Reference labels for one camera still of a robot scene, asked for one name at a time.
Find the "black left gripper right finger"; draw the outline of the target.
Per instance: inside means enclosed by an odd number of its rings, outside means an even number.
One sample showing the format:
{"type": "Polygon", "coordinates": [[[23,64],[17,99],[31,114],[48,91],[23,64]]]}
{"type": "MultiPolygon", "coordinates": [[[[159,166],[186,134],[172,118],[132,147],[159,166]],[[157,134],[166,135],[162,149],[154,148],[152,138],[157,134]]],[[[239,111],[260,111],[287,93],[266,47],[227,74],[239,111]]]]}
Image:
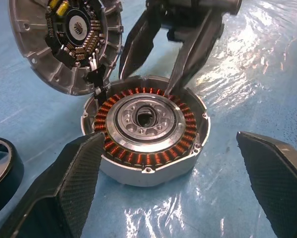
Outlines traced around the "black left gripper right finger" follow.
{"type": "Polygon", "coordinates": [[[252,190],[278,238],[297,238],[297,150],[246,131],[236,135],[252,190]]]}

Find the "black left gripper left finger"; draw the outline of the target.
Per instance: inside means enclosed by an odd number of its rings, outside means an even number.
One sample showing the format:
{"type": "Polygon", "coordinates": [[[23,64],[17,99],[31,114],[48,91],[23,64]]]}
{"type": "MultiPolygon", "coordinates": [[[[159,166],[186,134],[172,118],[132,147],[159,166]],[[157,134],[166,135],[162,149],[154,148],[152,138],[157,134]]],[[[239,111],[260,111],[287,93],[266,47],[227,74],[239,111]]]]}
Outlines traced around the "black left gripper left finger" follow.
{"type": "Polygon", "coordinates": [[[0,238],[80,238],[94,198],[105,134],[68,143],[31,184],[0,228],[0,238]]]}

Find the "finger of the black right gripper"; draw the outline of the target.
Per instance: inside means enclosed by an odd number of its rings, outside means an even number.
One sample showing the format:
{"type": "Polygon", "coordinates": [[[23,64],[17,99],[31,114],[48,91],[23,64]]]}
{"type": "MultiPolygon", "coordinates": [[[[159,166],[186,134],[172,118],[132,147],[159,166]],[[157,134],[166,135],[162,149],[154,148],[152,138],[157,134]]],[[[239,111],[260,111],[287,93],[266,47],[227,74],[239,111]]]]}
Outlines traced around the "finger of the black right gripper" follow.
{"type": "Polygon", "coordinates": [[[169,79],[166,95],[179,93],[205,65],[215,42],[223,33],[223,14],[210,9],[202,23],[185,39],[169,79]]]}
{"type": "Polygon", "coordinates": [[[161,28],[160,5],[160,0],[146,0],[146,9],[129,32],[120,56],[120,79],[139,69],[151,53],[153,40],[161,28]]]}

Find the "black spoked rotor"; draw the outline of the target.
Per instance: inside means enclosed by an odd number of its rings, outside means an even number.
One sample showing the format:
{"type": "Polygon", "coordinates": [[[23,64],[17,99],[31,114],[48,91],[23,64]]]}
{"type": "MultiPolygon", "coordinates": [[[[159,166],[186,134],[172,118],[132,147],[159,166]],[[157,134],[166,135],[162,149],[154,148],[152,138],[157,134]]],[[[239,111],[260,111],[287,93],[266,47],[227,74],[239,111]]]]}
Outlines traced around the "black spoked rotor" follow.
{"type": "Polygon", "coordinates": [[[0,137],[0,152],[7,153],[7,161],[0,164],[0,210],[18,190],[24,175],[24,165],[16,147],[0,137]]]}

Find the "silver motor housing copper windings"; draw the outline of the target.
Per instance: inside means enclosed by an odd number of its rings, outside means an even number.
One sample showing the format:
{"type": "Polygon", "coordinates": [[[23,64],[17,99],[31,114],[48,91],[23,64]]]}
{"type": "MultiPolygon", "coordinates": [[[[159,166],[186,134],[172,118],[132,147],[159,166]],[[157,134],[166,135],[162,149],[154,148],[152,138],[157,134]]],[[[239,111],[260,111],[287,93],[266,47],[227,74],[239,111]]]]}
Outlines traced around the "silver motor housing copper windings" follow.
{"type": "Polygon", "coordinates": [[[84,135],[105,135],[101,170],[119,183],[151,187],[192,169],[209,137],[204,102],[190,89],[165,95],[168,79],[133,76],[94,93],[81,116],[84,135]]]}

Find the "grey finned rotor disc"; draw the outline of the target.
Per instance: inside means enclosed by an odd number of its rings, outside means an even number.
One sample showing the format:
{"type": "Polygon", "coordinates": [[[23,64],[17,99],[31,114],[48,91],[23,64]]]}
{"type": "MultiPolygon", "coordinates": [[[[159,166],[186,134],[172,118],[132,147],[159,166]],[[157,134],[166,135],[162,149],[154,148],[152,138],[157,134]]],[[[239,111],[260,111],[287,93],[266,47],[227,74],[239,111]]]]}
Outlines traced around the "grey finned rotor disc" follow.
{"type": "Polygon", "coordinates": [[[53,89],[80,96],[109,86],[122,51],[120,0],[9,0],[22,56],[53,89]]]}

